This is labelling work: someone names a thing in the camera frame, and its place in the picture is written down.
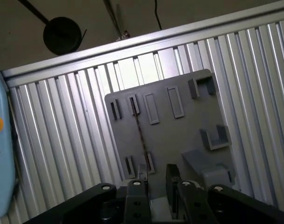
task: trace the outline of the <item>corrugated aluminum wall panel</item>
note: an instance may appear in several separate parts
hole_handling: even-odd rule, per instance
[[[22,223],[99,182],[119,182],[104,96],[201,69],[216,74],[236,188],[284,210],[283,20],[11,88],[20,184],[0,223]]]

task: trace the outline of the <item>metal rod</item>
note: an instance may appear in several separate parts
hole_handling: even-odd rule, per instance
[[[48,19],[41,14],[30,2],[27,0],[18,0],[21,4],[23,4],[24,7],[26,7],[31,13],[33,13],[38,19],[40,19],[41,22],[43,22],[45,25],[48,25],[49,21]]]
[[[144,151],[144,156],[145,156],[145,160],[146,160],[146,164],[147,164],[147,170],[149,171],[150,170],[150,161],[149,161],[149,157],[148,157],[148,152],[147,152],[146,144],[145,144],[145,141],[144,141],[144,137],[143,137],[142,129],[141,129],[141,126],[140,126],[140,122],[139,122],[139,119],[138,119],[137,110],[136,110],[136,107],[134,105],[132,97],[130,97],[130,101],[131,101],[131,105],[132,105],[133,115],[134,115],[134,118],[135,118],[137,126],[138,126],[140,140],[142,142],[142,148],[143,148],[143,151]]]
[[[114,10],[112,8],[111,2],[110,2],[110,0],[103,0],[103,1],[104,1],[104,5],[106,7],[106,10],[108,11],[108,13],[109,13],[109,15],[111,17],[111,20],[112,20],[112,22],[114,24],[115,30],[117,31],[118,36],[121,39],[122,33],[121,33],[121,30],[120,30],[119,25],[117,23],[117,19],[115,17]]]

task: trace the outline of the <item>screw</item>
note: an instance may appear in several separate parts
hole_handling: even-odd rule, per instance
[[[215,190],[217,190],[217,191],[223,191],[224,189],[223,189],[222,187],[220,187],[220,186],[216,186],[216,187],[215,187]]]
[[[111,188],[110,186],[103,186],[103,190],[108,190],[110,188]]]
[[[185,186],[188,186],[188,185],[190,185],[190,182],[184,181],[184,182],[182,182],[182,184],[185,185]]]

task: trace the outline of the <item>gray plastic holder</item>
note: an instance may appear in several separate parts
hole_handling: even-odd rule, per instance
[[[136,171],[145,164],[130,103],[133,98],[151,161],[148,181],[152,198],[166,195],[168,163],[177,164],[183,179],[204,185],[194,166],[183,158],[184,152],[200,150],[213,164],[223,164],[233,180],[230,137],[223,125],[217,92],[214,74],[200,70],[106,95],[107,112],[125,177],[138,178]]]

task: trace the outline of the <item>gray plastic part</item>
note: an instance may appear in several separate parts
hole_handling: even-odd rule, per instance
[[[215,150],[231,145],[228,127],[225,125],[216,125],[216,129],[219,138],[215,140],[211,140],[207,130],[200,129],[203,145],[208,150]]]
[[[149,174],[154,174],[155,173],[155,169],[154,169],[154,165],[153,165],[153,161],[152,161],[152,157],[151,157],[151,154],[150,153],[148,153],[147,154],[148,155],[148,159],[149,159],[149,165],[150,165],[150,167],[149,167]],[[143,161],[144,160],[144,163],[146,164],[146,159],[145,159],[145,156],[144,155],[142,155],[142,157],[141,157],[141,161]]]
[[[111,109],[112,109],[112,113],[113,113],[113,116],[114,116],[115,120],[122,118],[121,113],[119,111],[118,101],[116,99],[112,100],[112,102],[111,102]]]
[[[126,164],[126,175],[128,178],[135,178],[136,177],[136,174],[134,172],[134,167],[133,167],[133,161],[132,161],[132,156],[129,155],[129,156],[125,156],[124,157],[124,162]]]
[[[193,99],[200,96],[198,83],[205,83],[209,95],[214,95],[216,93],[215,78],[210,74],[199,74],[188,81],[190,94]]]
[[[133,113],[133,110],[132,110],[131,98],[133,99],[133,103],[134,103],[134,106],[135,106],[135,108],[136,108],[136,112],[137,112],[137,114],[139,114],[139,113],[140,113],[140,110],[139,110],[139,105],[138,105],[138,102],[137,102],[137,97],[136,97],[135,94],[129,95],[129,96],[127,97],[128,108],[129,108],[131,114],[133,115],[134,113]]]
[[[182,179],[194,180],[203,184],[202,178],[183,159],[181,155],[183,152],[200,150],[213,164],[223,164],[230,171],[232,180],[235,177],[229,147],[211,151],[203,145],[199,130],[208,130],[211,139],[218,139],[216,125],[223,124],[223,120],[217,94],[210,95],[208,93],[207,83],[198,82],[200,97],[191,98],[188,82],[192,78],[198,79],[200,77],[214,78],[214,74],[209,70],[200,70],[105,96],[118,155],[120,158],[131,155],[133,167],[138,170],[139,164],[145,164],[145,158],[137,123],[132,114],[132,109],[129,107],[129,97],[135,96],[140,112],[139,124],[155,169],[155,173],[148,176],[152,198],[166,195],[165,188],[162,186],[166,184],[165,175],[168,163],[177,164]],[[172,100],[170,101],[169,97],[170,90],[172,100],[174,96],[178,103],[175,113],[171,104]],[[149,122],[147,105],[144,100],[144,95],[149,93],[153,97],[159,117],[159,123],[156,124]],[[119,103],[122,119],[114,119],[110,105],[113,99],[116,99]],[[126,173],[127,167],[122,159],[121,165],[125,178],[131,178]]]
[[[214,166],[210,169],[203,170],[201,176],[203,177],[206,189],[215,184],[222,184],[232,187],[229,172],[225,167]]]
[[[148,114],[149,123],[151,125],[159,123],[159,115],[157,114],[157,109],[153,94],[148,93],[145,94],[143,97]]]
[[[182,153],[182,156],[201,177],[206,189],[214,184],[232,186],[230,171],[222,164],[219,164],[220,161],[212,162],[208,156],[199,150]]]
[[[181,98],[179,95],[178,87],[167,87],[171,107],[175,118],[181,118],[184,116]]]

